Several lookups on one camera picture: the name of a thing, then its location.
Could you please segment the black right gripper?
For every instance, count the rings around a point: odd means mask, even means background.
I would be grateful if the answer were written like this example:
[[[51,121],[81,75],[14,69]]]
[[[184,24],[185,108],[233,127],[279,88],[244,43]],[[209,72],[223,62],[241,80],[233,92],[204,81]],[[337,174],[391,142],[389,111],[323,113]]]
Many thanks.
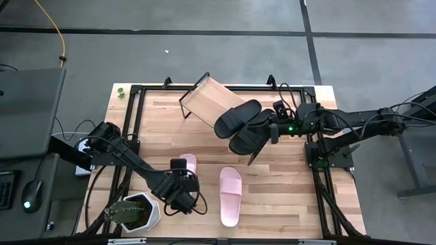
[[[271,124],[269,122],[251,123],[250,131],[254,133],[270,132],[270,141],[272,144],[277,144],[282,135],[290,135],[291,137],[299,135],[298,122],[294,119],[277,120],[273,121]]]

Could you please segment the black slide sandal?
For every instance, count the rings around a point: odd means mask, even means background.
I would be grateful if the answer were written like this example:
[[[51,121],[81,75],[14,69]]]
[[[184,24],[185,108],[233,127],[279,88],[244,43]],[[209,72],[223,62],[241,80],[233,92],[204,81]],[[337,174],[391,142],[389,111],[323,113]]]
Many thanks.
[[[215,135],[220,139],[229,138],[257,116],[261,110],[261,103],[255,99],[230,108],[215,121]]]
[[[250,131],[250,124],[269,122],[272,115],[275,115],[275,112],[271,109],[261,111],[230,140],[229,149],[238,155],[248,155],[262,148],[262,144],[269,140],[270,132],[254,133]]]

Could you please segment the pink slide sandal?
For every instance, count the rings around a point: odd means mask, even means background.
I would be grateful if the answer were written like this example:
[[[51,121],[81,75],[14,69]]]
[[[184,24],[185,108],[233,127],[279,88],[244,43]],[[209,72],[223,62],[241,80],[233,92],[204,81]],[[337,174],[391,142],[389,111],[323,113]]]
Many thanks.
[[[181,159],[185,159],[186,160],[186,167],[188,170],[190,170],[193,173],[196,173],[196,169],[197,169],[197,159],[196,156],[194,154],[182,154],[180,156]]]
[[[240,174],[232,167],[224,167],[219,175],[220,219],[224,227],[237,226],[242,194]]]

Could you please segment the white hexagonal plant pot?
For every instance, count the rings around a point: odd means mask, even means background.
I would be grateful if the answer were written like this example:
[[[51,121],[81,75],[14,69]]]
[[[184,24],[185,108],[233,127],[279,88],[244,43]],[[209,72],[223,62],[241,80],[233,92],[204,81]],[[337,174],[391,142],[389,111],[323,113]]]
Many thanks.
[[[146,206],[148,214],[142,218],[137,224],[122,223],[123,230],[127,233],[135,231],[150,231],[160,220],[161,212],[159,204],[156,200],[152,199],[147,193],[136,193],[123,198],[123,201],[139,201]]]

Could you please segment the green cactus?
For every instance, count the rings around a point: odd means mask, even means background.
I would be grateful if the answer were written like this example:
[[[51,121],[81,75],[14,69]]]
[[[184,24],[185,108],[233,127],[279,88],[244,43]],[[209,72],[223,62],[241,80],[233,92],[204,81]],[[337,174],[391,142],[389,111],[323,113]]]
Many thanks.
[[[104,209],[104,220],[118,224],[141,221],[146,208],[138,201],[116,201]]]

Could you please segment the dark side desk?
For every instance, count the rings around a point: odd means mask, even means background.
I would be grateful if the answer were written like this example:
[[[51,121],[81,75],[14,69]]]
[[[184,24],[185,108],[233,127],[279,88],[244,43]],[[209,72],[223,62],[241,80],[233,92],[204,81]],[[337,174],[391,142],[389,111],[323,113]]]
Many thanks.
[[[12,208],[0,210],[0,242],[44,237],[47,224],[61,215],[57,202],[84,197],[84,180],[74,173],[78,165],[89,166],[86,154],[57,137],[51,137],[47,153],[41,156],[0,160],[0,172],[19,171]],[[42,204],[37,212],[27,214],[21,195],[32,180],[42,181]]]

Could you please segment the black computer mouse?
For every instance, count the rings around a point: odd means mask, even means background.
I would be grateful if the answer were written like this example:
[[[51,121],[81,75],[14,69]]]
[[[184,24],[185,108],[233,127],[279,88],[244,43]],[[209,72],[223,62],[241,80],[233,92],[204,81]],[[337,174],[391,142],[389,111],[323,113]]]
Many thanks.
[[[32,180],[25,184],[21,195],[21,206],[25,213],[31,214],[39,210],[42,204],[42,181]]]

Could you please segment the grey metal stand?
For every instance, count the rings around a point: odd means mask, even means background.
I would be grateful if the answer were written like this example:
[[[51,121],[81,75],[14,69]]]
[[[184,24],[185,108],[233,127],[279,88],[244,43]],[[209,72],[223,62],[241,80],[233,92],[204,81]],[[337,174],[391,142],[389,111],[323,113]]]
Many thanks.
[[[410,105],[404,114],[427,120],[434,120],[436,116],[416,107],[419,103],[436,113],[436,86],[427,91],[412,95],[405,100]],[[427,168],[436,170],[436,125],[410,125],[404,134],[399,136],[406,164],[409,168],[414,187],[398,192],[399,198],[436,193],[436,182],[431,183]]]

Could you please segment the black keyboard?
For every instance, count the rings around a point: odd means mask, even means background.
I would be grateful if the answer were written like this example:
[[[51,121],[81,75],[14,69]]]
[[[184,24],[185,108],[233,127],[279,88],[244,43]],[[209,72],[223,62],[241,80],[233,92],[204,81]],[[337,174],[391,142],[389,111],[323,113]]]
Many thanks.
[[[18,170],[0,172],[0,210],[12,208],[18,177]]]

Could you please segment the dark grey monitor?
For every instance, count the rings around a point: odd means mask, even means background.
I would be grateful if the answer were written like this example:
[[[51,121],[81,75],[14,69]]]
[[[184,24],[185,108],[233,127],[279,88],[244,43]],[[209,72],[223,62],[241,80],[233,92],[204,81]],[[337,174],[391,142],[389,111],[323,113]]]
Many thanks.
[[[64,68],[0,72],[0,160],[47,153],[65,74]]]

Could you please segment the wooden shelf with black frame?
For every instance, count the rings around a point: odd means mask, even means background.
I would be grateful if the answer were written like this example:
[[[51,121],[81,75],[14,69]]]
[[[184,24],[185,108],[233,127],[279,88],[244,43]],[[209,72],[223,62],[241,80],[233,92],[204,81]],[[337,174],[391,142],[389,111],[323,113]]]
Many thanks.
[[[215,128],[215,123],[222,114],[232,108],[248,103],[250,108],[243,113],[261,112],[263,109],[271,109],[270,101],[261,102],[266,95],[260,86],[249,84],[222,85],[205,73],[188,91],[179,99],[184,118],[190,114],[195,115],[207,125]]]

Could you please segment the silver metal bracket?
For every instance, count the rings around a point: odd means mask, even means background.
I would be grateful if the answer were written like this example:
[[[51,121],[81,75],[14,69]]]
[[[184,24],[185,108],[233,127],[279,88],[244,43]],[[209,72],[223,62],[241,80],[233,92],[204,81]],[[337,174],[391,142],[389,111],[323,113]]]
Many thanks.
[[[107,245],[146,245],[146,238],[109,239]]]
[[[337,245],[334,240],[298,240],[298,245]]]

